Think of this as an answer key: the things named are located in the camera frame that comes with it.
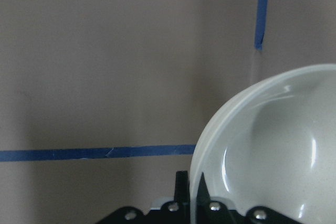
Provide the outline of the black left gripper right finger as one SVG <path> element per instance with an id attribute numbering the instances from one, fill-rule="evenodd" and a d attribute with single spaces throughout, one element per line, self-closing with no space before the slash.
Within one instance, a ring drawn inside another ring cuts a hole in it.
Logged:
<path id="1" fill-rule="evenodd" d="M 208 220 L 209 203 L 210 196 L 202 173 L 196 196 L 196 223 L 206 223 Z"/>

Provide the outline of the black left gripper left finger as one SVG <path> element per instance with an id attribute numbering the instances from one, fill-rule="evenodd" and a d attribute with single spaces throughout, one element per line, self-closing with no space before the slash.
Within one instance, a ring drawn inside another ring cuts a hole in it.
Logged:
<path id="1" fill-rule="evenodd" d="M 188 171 L 186 170 L 175 174 L 174 201 L 188 205 Z"/>

